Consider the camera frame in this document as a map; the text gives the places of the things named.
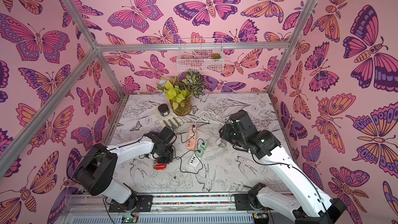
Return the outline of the white power strip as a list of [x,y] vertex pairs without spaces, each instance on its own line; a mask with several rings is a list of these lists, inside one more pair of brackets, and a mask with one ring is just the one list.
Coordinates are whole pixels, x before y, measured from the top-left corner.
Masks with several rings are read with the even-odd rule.
[[196,154],[193,154],[188,161],[188,165],[193,168],[197,168],[200,164],[202,164],[201,159]]

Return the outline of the pink power strip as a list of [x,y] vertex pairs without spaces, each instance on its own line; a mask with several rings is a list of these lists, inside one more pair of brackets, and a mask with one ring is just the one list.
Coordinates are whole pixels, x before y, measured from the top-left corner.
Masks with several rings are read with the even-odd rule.
[[196,141],[197,141],[197,126],[193,124],[188,128],[188,138],[186,142],[187,150],[195,150]]

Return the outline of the green power adapter cube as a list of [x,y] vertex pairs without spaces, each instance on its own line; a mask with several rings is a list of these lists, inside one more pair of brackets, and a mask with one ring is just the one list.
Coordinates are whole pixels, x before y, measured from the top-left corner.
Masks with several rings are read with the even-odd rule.
[[207,146],[208,146],[208,142],[207,141],[202,141],[200,143],[200,148],[203,149],[203,150],[206,150]]

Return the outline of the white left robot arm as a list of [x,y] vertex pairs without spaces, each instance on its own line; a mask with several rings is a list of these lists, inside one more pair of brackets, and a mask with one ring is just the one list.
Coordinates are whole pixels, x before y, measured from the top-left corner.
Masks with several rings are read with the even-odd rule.
[[175,137],[176,134],[170,127],[164,127],[159,133],[149,132],[137,140],[123,144],[96,144],[73,170],[72,179],[83,186],[90,195],[109,198],[118,203],[125,212],[135,211],[138,209],[137,193],[115,178],[115,169],[125,162],[147,154],[154,155],[156,163],[171,163]]

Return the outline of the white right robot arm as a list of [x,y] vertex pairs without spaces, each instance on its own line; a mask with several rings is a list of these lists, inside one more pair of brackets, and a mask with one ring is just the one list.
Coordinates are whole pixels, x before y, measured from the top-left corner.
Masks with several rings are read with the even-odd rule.
[[258,183],[248,192],[252,208],[272,209],[296,224],[334,224],[347,209],[341,199],[331,198],[307,177],[270,131],[258,131],[246,111],[232,114],[219,134],[234,149],[269,167],[292,193],[288,197]]

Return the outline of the white power plug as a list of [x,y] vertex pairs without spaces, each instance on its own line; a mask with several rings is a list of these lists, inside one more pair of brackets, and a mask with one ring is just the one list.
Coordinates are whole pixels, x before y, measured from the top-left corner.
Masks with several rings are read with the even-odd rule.
[[219,148],[226,148],[226,146],[227,146],[226,141],[223,141],[223,140],[221,140],[221,139],[218,139],[218,140],[216,141],[216,144],[217,144],[217,146],[218,146]]

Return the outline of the small black jar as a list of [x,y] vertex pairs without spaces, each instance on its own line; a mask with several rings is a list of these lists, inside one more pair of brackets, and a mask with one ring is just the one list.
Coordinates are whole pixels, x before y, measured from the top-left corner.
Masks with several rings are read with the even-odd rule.
[[158,106],[158,112],[161,116],[165,117],[170,114],[170,109],[167,104],[161,104]]

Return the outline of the potted green artificial plant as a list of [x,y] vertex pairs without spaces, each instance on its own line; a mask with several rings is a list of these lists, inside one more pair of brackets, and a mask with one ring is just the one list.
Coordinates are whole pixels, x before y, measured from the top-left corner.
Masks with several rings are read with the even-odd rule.
[[162,77],[157,89],[170,102],[174,114],[186,116],[191,113],[191,99],[204,95],[207,83],[199,71],[182,72],[170,78]]

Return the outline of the small plant in basket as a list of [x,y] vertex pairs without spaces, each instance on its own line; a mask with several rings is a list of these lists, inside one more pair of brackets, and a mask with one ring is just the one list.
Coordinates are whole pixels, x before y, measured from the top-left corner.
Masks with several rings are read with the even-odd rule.
[[219,60],[219,59],[222,58],[222,55],[219,54],[219,53],[215,53],[215,54],[212,54],[212,55],[211,55],[211,58],[212,58],[213,60]]

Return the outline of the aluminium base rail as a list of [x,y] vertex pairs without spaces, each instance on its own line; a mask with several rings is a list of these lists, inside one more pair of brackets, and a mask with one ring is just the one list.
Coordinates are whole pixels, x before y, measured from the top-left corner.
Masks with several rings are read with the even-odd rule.
[[255,208],[247,191],[139,194],[137,209],[124,212],[113,200],[73,195],[59,224],[292,224],[272,208]]

